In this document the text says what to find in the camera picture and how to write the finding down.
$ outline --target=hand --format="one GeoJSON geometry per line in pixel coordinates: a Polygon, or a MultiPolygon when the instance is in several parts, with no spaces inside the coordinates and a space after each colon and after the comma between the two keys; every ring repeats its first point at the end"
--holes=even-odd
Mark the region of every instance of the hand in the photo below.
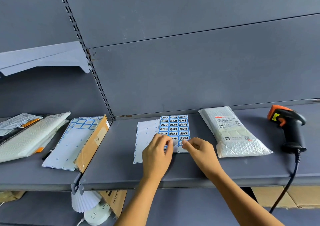
{"type": "Polygon", "coordinates": [[[222,171],[211,143],[200,138],[192,138],[189,141],[182,141],[182,144],[182,148],[188,150],[206,177],[216,175],[222,171]]]}
{"type": "Polygon", "coordinates": [[[155,134],[142,152],[143,177],[160,183],[169,168],[173,153],[173,141],[169,136],[155,134]]]}

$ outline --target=black and orange scanner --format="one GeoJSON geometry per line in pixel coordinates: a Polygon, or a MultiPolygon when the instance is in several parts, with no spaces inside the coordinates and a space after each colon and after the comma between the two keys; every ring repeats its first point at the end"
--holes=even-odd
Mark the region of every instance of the black and orange scanner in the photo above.
{"type": "Polygon", "coordinates": [[[300,152],[306,151],[300,131],[300,127],[306,124],[306,119],[302,115],[288,107],[272,105],[268,119],[278,123],[285,133],[286,142],[281,147],[284,152],[294,154],[297,149],[300,152]]]}

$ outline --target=black cable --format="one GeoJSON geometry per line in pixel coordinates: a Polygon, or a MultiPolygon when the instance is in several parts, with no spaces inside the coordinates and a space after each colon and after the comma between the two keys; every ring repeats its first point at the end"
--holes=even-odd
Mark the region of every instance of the black cable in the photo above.
{"type": "Polygon", "coordinates": [[[278,197],[278,199],[276,200],[276,202],[272,206],[272,208],[270,210],[270,213],[273,213],[274,209],[276,208],[278,203],[281,201],[281,199],[283,198],[283,196],[285,195],[285,193],[289,189],[291,183],[293,182],[294,177],[296,176],[296,173],[297,173],[298,167],[299,167],[299,163],[300,163],[300,159],[301,159],[301,151],[300,151],[300,149],[296,150],[295,155],[296,155],[296,159],[295,159],[296,165],[294,167],[294,172],[292,173],[291,178],[288,181],[287,185],[285,186],[284,190],[282,191],[282,193],[280,194],[280,196],[278,197]]]}

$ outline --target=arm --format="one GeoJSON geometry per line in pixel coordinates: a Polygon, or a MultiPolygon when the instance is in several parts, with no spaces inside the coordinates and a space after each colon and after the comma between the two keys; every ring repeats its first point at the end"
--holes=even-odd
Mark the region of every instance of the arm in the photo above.
{"type": "Polygon", "coordinates": [[[172,159],[173,141],[169,136],[154,135],[142,152],[143,178],[136,194],[118,218],[115,226],[144,226],[153,197],[172,159]]]}
{"type": "Polygon", "coordinates": [[[283,226],[279,220],[248,196],[223,171],[211,143],[200,138],[193,138],[189,141],[183,141],[182,147],[188,150],[199,168],[219,190],[241,226],[283,226]]]}

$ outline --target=plastic package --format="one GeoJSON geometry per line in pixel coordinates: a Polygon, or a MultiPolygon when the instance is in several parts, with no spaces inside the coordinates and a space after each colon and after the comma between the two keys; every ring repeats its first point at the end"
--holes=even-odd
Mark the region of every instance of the plastic package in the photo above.
{"type": "Polygon", "coordinates": [[[218,142],[219,158],[273,153],[242,125],[229,106],[202,109],[199,113],[218,142]]]}

